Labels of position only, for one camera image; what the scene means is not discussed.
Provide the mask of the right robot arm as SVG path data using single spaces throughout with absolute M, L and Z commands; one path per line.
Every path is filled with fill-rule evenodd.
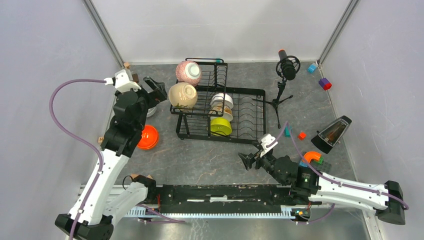
M 338 178 L 313 167 L 303 167 L 289 156 L 276 158 L 272 152 L 265 153 L 258 143 L 256 153 L 237 155 L 246 170 L 264 169 L 282 186 L 289 186 L 289 199 L 295 204 L 304 201 L 323 202 L 350 206 L 374 212 L 378 220 L 394 225 L 405 225 L 402 189 L 398 182 L 369 184 Z

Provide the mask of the pink floral bowl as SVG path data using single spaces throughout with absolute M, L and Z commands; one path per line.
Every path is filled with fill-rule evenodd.
M 202 70 L 195 61 L 185 60 L 176 66 L 175 75 L 179 82 L 196 87 L 201 81 Z

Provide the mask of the white bowl grey rim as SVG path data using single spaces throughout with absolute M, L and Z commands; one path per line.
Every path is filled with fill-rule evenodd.
M 155 107 L 152 107 L 152 108 L 149 108 L 148 111 L 147 111 L 146 117 L 147 118 L 152 117 L 156 113 L 156 111 L 157 111 L 157 107 L 156 106 Z

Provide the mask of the orange bowl rack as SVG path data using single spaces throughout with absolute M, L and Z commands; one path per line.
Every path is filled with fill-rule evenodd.
M 137 147 L 142 150 L 150 150 L 159 142 L 160 136 L 157 129 L 152 125 L 146 125 L 141 133 L 141 139 Z

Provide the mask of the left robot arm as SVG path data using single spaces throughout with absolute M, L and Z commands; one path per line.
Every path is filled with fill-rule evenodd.
M 119 173 L 142 138 L 148 110 L 168 98 L 163 82 L 148 76 L 143 80 L 150 92 L 126 77 L 102 80 L 115 87 L 114 116 L 100 147 L 89 144 L 98 160 L 82 194 L 68 213 L 59 214 L 55 220 L 55 225 L 71 240 L 108 240 L 115 225 L 133 207 L 140 202 L 151 204 L 157 198 L 156 182 L 139 175 L 126 190 L 108 201 Z

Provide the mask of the beige ceramic bowl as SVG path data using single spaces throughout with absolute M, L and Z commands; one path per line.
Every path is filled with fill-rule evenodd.
M 169 89 L 168 98 L 175 108 L 191 109 L 198 101 L 198 93 L 191 84 L 179 82 Z

